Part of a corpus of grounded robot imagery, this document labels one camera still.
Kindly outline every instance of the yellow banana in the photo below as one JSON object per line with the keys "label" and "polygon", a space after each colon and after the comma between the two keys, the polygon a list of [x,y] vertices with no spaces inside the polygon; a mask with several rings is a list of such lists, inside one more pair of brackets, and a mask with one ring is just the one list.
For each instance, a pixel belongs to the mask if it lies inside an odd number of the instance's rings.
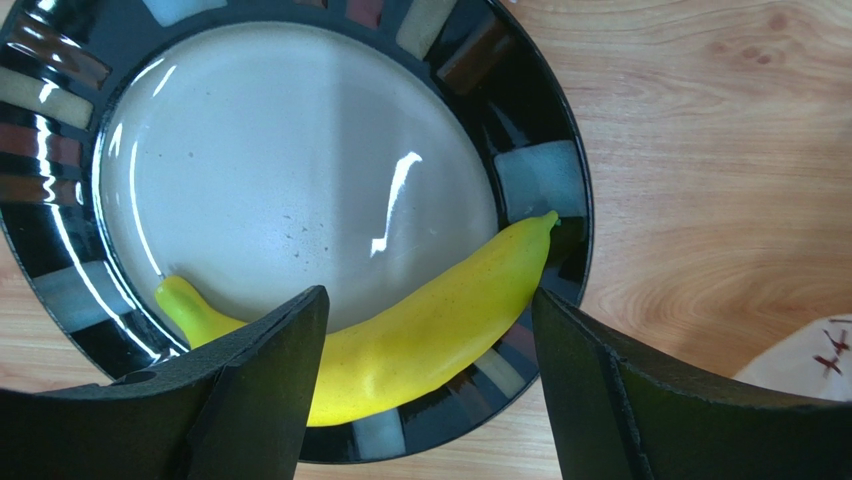
{"label": "yellow banana", "polygon": [[[482,356],[530,302],[557,221],[550,212],[511,225],[393,307],[328,335],[308,426],[340,425],[402,405],[436,390]],[[210,322],[203,337],[208,341],[216,338],[214,330],[232,331],[236,320],[211,314],[188,283],[166,282],[157,302],[178,326],[190,325],[201,338],[198,325]],[[194,295],[161,295],[164,287],[188,287]],[[181,301],[193,305],[178,306]],[[192,340],[190,345],[197,348]]]}
{"label": "yellow banana", "polygon": [[190,348],[198,348],[245,325],[214,310],[181,277],[171,276],[163,280],[154,292],[154,298],[166,315],[183,330]]}

